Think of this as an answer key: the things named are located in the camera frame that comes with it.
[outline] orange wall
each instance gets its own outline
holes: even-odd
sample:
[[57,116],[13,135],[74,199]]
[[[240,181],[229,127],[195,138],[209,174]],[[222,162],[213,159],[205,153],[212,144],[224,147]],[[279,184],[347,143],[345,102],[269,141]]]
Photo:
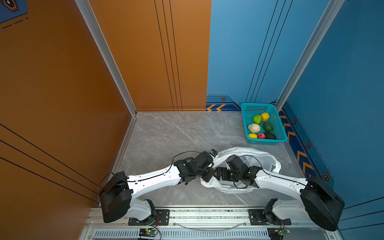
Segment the orange wall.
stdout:
[[[0,24],[0,53],[0,123],[99,184],[131,116],[76,3],[28,1]],[[3,142],[0,157],[94,199],[94,183],[2,126],[0,140],[91,190]],[[0,159],[2,239],[78,239],[94,202],[14,164]]]
[[90,3],[138,111],[205,110],[210,0]]

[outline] blue wall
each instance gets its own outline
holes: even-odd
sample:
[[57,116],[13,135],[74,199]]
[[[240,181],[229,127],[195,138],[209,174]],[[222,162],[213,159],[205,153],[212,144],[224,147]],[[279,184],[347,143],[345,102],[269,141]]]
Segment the blue wall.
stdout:
[[[383,11],[383,1],[345,1],[288,98],[346,207],[384,197]],[[348,208],[341,219],[382,210],[384,199]],[[346,240],[383,239],[384,225],[355,228],[383,219],[380,212],[339,228]]]
[[212,0],[207,94],[238,105],[277,99],[328,2]]
[[17,0],[16,3],[19,10],[12,12],[0,2],[0,23],[16,18],[28,12],[26,7],[26,0]]

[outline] yellow lemon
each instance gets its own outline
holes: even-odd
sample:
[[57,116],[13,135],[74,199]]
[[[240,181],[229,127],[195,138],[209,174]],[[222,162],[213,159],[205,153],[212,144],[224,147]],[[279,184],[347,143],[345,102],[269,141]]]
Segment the yellow lemon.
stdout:
[[248,134],[248,137],[250,137],[250,138],[257,138],[257,134],[250,133],[250,134]]
[[267,121],[269,119],[269,114],[268,113],[262,113],[262,118],[263,118],[263,121]]

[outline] blue plastic basket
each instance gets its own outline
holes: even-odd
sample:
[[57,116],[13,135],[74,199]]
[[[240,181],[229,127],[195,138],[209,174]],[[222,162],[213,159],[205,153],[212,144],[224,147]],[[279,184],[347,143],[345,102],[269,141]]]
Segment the blue plastic basket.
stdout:
[[[277,109],[272,104],[265,103],[242,103],[241,104],[241,112],[243,114],[243,122],[245,128],[245,137],[249,144],[266,144],[266,145],[275,145],[279,142],[286,142],[288,140],[287,134],[285,133],[283,124],[280,120],[280,116],[277,112]],[[266,122],[270,122],[274,126],[273,134],[276,136],[276,140],[274,139],[258,139],[258,138],[250,138],[248,134],[251,132],[248,129],[248,125],[254,123],[253,117],[255,115],[261,115],[262,113],[268,113],[269,119]],[[260,124],[260,132],[264,133],[265,130],[263,128],[264,122]]]

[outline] white plastic bag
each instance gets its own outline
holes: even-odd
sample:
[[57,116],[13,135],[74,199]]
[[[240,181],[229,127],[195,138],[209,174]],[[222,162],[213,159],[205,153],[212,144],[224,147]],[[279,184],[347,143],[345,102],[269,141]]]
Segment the white plastic bag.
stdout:
[[[247,166],[249,167],[260,166],[259,162],[257,161],[259,160],[263,168],[268,171],[279,173],[281,169],[280,162],[277,161],[274,156],[272,156],[268,152],[263,152],[263,151],[254,149],[253,147],[233,147],[233,148],[228,148],[226,150],[219,152],[216,158],[214,158],[213,168],[215,169],[216,167],[227,167],[225,160],[232,155],[239,156],[240,159],[243,160],[243,162],[246,163]],[[209,182],[205,182],[202,178],[200,178],[200,182],[204,187],[213,187],[219,190],[220,192],[224,192],[227,194],[247,193],[256,189],[255,187],[251,187],[251,186],[245,189],[239,189],[239,188],[245,187],[245,184],[241,182],[237,182],[236,186],[238,188],[236,188],[233,182],[223,181],[223,180],[219,181],[215,177],[212,177]]]

